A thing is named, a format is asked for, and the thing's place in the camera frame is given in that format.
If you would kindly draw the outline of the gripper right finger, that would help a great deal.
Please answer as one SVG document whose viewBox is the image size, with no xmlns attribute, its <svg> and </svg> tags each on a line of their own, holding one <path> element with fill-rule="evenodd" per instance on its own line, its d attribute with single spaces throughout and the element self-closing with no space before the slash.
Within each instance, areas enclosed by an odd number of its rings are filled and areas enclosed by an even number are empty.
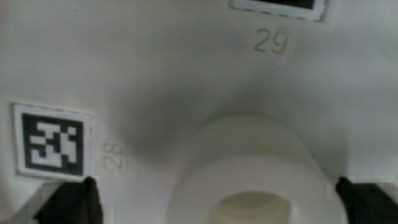
<svg viewBox="0 0 398 224">
<path fill-rule="evenodd" d="M 398 224 L 398 203 L 375 183 L 354 183 L 340 177 L 336 192 L 349 224 Z"/>
</svg>

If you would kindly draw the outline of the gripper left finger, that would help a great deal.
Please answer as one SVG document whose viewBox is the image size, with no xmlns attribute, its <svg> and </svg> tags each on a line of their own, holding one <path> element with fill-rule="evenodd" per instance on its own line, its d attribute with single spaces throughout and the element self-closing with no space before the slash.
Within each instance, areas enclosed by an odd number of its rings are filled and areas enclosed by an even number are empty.
<svg viewBox="0 0 398 224">
<path fill-rule="evenodd" d="M 98 183 L 93 177 L 82 182 L 45 183 L 34 199 L 24 224 L 105 224 Z"/>
</svg>

